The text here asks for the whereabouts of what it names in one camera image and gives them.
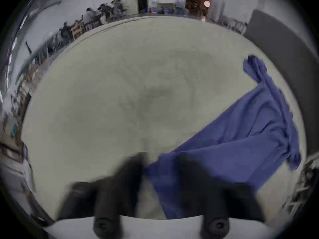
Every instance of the person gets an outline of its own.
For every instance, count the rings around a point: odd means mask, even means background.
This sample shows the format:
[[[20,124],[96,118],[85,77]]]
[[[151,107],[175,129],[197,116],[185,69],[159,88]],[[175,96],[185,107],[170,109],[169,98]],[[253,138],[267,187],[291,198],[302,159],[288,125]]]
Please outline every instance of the person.
[[[72,34],[71,34],[71,28],[70,28],[70,26],[68,26],[67,22],[64,22],[63,28],[61,30],[61,36],[63,38],[68,39],[68,42],[70,42],[73,39]]]
[[[105,13],[105,17],[107,19],[111,15],[112,7],[109,6],[108,3],[106,3],[106,4],[102,3],[101,4],[101,11]]]
[[[118,2],[120,11],[123,12],[124,11],[124,7],[123,7],[122,1],[121,0],[117,0],[117,2]]]
[[[165,10],[164,10],[164,7],[163,7],[163,6],[161,6],[161,8],[160,8],[158,14],[165,14]]]
[[[184,8],[185,8],[184,1],[183,0],[176,0],[175,5],[176,5],[176,14],[177,15],[184,15]]]
[[[91,8],[86,9],[86,13],[83,15],[83,22],[84,24],[88,24],[94,21],[96,14],[92,11]]]

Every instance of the white wall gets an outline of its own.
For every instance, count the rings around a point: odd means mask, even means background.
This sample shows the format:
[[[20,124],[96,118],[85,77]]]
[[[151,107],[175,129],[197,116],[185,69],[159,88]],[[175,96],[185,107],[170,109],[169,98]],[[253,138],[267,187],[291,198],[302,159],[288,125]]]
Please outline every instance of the white wall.
[[[249,22],[253,10],[257,8],[258,0],[225,0],[223,14],[238,21]]]

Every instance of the wall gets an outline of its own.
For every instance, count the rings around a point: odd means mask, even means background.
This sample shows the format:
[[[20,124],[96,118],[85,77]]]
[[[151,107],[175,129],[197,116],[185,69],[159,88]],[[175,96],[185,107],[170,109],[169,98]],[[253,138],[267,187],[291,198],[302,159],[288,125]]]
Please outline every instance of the wall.
[[[258,10],[261,10],[280,20],[308,46],[313,55],[318,58],[316,42],[301,14],[288,0],[259,0]]]
[[[258,0],[225,0],[223,14],[238,21],[249,22],[253,10],[257,8]]]

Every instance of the fabric fold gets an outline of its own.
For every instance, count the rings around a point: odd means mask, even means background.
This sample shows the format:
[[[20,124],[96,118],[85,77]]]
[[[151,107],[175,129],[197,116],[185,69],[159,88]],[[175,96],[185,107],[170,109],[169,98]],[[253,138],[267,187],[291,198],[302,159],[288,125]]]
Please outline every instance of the fabric fold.
[[[298,133],[281,90],[257,57],[248,56],[243,67],[259,85],[184,144],[149,165],[149,180],[168,219],[183,218],[176,173],[176,157],[181,153],[211,176],[248,183],[255,191],[283,161],[288,161],[290,169],[301,162]]]

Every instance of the light fixture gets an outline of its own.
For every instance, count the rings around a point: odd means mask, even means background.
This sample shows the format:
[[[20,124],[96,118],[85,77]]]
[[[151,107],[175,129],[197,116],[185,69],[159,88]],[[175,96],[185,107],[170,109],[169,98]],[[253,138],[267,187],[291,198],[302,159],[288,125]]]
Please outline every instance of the light fixture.
[[[28,17],[28,16],[24,17],[24,19],[22,20],[22,23],[21,23],[20,29],[22,29],[23,24],[24,24],[24,22],[26,21],[26,18],[27,18],[27,17]]]
[[[209,6],[211,5],[211,3],[210,3],[209,1],[205,1],[205,2],[204,2],[204,5],[205,5],[207,8],[209,8]]]
[[[14,38],[14,42],[12,44],[11,50],[14,50],[14,47],[17,45],[17,39],[18,39],[17,37]]]

